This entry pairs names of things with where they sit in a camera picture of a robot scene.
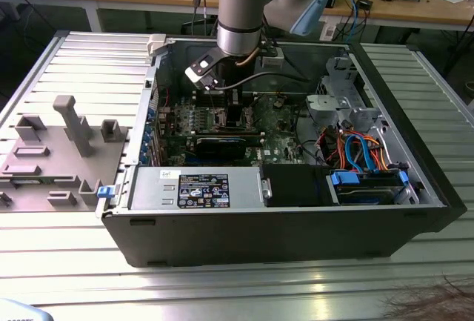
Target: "blue cable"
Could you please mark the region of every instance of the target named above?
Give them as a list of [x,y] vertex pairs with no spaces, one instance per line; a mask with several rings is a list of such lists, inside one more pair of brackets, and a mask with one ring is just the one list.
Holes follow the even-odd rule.
[[354,22],[353,22],[353,26],[350,28],[349,36],[346,39],[346,43],[348,43],[350,38],[353,36],[354,29],[356,28],[356,25],[357,25],[357,6],[356,6],[356,2],[354,0],[350,0],[350,1],[353,3]]
[[369,153],[369,146],[367,145],[367,142],[365,142],[364,137],[359,136],[358,134],[353,134],[352,136],[347,137],[346,140],[346,145],[345,145],[345,152],[346,152],[346,157],[347,161],[359,171],[359,173],[362,173],[363,170],[361,167],[357,165],[356,162],[353,161],[352,157],[350,156],[350,143],[355,139],[359,139],[362,144],[362,150],[364,151],[364,158],[365,158],[365,164],[367,164],[367,167],[371,171],[377,171],[377,167],[375,166],[374,162],[370,158],[370,153]]

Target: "cable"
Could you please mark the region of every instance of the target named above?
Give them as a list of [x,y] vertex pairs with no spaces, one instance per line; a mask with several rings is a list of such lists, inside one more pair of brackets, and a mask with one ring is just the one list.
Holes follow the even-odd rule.
[[201,6],[201,0],[193,0],[193,19],[191,21],[191,35],[194,36],[194,22],[196,20],[196,11],[198,10],[199,6]]
[[471,20],[469,21],[469,24],[467,25],[464,32],[462,33],[461,38],[459,38],[458,43],[454,47],[454,51],[451,53],[450,57],[446,61],[446,64],[445,64],[444,69],[443,69],[443,76],[444,77],[446,77],[451,72],[451,70],[455,67],[457,61],[459,60],[459,58],[461,58],[462,52],[470,46],[471,40],[468,40],[467,43],[464,46],[462,46],[461,43],[462,43],[464,37],[466,36],[466,34],[468,33],[470,27],[473,25],[473,22],[474,22],[474,15],[471,18]]
[[194,36],[194,21],[196,20],[196,11],[197,9],[194,7],[193,19],[191,20],[191,36]]
[[28,0],[24,0],[27,4],[29,4],[31,6],[31,8],[33,9],[33,11],[36,12],[36,14],[38,14],[38,16],[41,17],[41,19],[44,21],[44,23],[46,23],[53,32],[56,32],[56,29],[54,28],[54,26],[41,14],[41,12],[39,12],[36,7],[33,6],[33,4],[31,2],[29,2]]
[[354,29],[356,28],[356,25],[357,25],[357,12],[358,11],[357,11],[356,2],[354,0],[350,0],[350,1],[352,1],[352,3],[353,3],[354,22],[353,22],[352,27],[350,28],[350,33],[349,33],[349,36],[346,39],[346,43],[348,43],[349,40],[351,39],[351,37],[353,36]]
[[310,157],[312,157],[314,160],[316,160],[317,162],[321,159],[321,157],[319,156],[316,156],[315,154],[311,153],[308,149],[305,148],[305,146],[302,145],[301,141],[299,140],[299,137],[298,137],[298,120],[299,120],[299,115],[301,114],[301,111],[303,110],[303,107],[304,107],[304,103],[301,105],[301,107],[299,108],[299,111],[296,115],[296,120],[295,120],[295,140],[296,140],[296,144],[301,147],[301,149]]
[[305,79],[305,78],[300,78],[299,76],[294,76],[294,75],[291,75],[291,74],[286,74],[286,73],[274,73],[272,71],[264,71],[262,73],[257,73],[257,74],[253,74],[249,77],[247,77],[246,79],[244,80],[241,80],[240,82],[237,82],[231,86],[225,86],[225,87],[213,87],[214,90],[230,90],[230,89],[233,89],[235,87],[238,87],[238,86],[241,86],[247,82],[251,82],[252,80],[254,79],[257,79],[259,78],[260,76],[266,76],[266,75],[274,75],[274,76],[282,76],[284,78],[288,78],[288,79],[292,79],[292,80],[296,80],[296,81],[299,81],[299,82],[310,82],[310,80],[308,79]]
[[362,168],[359,167],[352,159],[352,157],[350,156],[350,143],[351,141],[353,141],[355,138],[359,139],[361,141],[361,144],[362,144],[362,149],[364,150],[364,158],[365,158],[365,164],[367,165],[367,168],[370,169],[370,170],[375,170],[375,165],[374,165],[374,162],[370,159],[370,154],[369,154],[369,147],[367,146],[367,143],[365,142],[365,139],[363,136],[359,136],[358,134],[353,134],[352,136],[349,136],[347,137],[347,140],[346,140],[346,147],[345,147],[345,150],[346,150],[346,157],[347,157],[347,161],[355,168],[357,169],[358,171],[360,171],[362,173]]
[[168,106],[168,102],[169,102],[169,101],[170,101],[170,89],[167,87],[167,88],[166,88],[166,101],[165,101],[163,107]]
[[253,52],[245,60],[241,62],[236,62],[236,67],[243,67],[249,64],[258,55],[259,51],[260,51],[259,47],[255,48]]
[[32,41],[34,42],[35,44],[39,45],[42,49],[45,49],[46,48],[46,44],[42,43],[41,41],[39,41],[38,39],[36,39],[35,37],[32,37],[32,36],[28,36],[25,32],[21,33],[19,31],[19,29],[15,26],[15,23],[21,21],[21,19],[17,20],[17,21],[14,21],[8,14],[6,14],[3,9],[0,7],[0,11],[1,13],[3,14],[3,16],[7,19],[10,20],[10,23],[12,24],[13,26],[13,29],[15,30],[15,33],[18,35],[18,37],[22,38],[23,39],[23,42],[24,42],[24,45],[26,45],[26,47],[33,53],[35,54],[38,54],[40,53],[41,51],[40,50],[35,50],[34,48],[32,48],[27,40],[29,41]]
[[207,0],[204,0],[204,35],[207,36]]

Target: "power supply label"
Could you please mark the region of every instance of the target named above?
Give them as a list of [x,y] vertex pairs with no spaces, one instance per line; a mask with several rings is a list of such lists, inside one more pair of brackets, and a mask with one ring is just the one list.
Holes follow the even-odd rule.
[[179,176],[180,208],[229,208],[229,176],[200,174]]

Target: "black power cord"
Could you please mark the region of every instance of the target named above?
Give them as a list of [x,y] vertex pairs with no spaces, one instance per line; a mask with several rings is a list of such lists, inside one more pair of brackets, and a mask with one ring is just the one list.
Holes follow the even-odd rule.
[[305,78],[300,78],[299,76],[294,76],[294,75],[291,75],[291,74],[285,74],[285,73],[274,73],[272,71],[264,71],[264,72],[261,72],[261,73],[257,73],[257,74],[253,74],[247,78],[245,78],[244,80],[241,80],[240,82],[236,82],[235,84],[233,85],[230,85],[230,86],[225,86],[225,87],[213,87],[213,90],[230,90],[230,89],[234,89],[240,85],[243,85],[247,82],[251,82],[252,80],[254,79],[257,79],[259,78],[260,76],[267,76],[267,75],[274,75],[274,76],[282,76],[284,78],[287,78],[287,79],[292,79],[292,80],[296,80],[297,82],[310,82],[309,79],[305,79]]
[[35,11],[36,14],[41,17],[41,19],[44,21],[44,23],[46,23],[46,24],[49,26],[49,28],[51,28],[51,30],[52,30],[53,32],[56,32],[55,27],[41,14],[41,12],[38,11],[38,9],[37,9],[35,6],[33,6],[33,4],[32,4],[31,2],[29,2],[28,0],[24,0],[24,1],[25,1],[29,6],[31,6],[31,8],[33,9],[33,11]]
[[451,70],[455,67],[458,60],[462,57],[462,54],[464,53],[464,51],[467,50],[473,43],[474,32],[471,32],[470,38],[463,43],[464,37],[466,37],[467,33],[469,32],[469,29],[473,25],[473,22],[474,22],[474,15],[469,21],[469,24],[467,25],[466,29],[462,33],[461,37],[459,38],[456,46],[454,47],[454,51],[451,53],[450,57],[448,58],[444,66],[444,69],[443,69],[444,77],[448,76]]
[[194,21],[196,20],[196,11],[201,6],[201,0],[193,0],[193,20],[191,21],[191,36],[194,36]]

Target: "hair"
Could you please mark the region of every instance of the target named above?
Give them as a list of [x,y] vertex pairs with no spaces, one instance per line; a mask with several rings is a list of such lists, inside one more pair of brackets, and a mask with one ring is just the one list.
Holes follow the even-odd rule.
[[387,318],[403,321],[474,320],[474,279],[446,277],[431,287],[409,286],[387,300]]

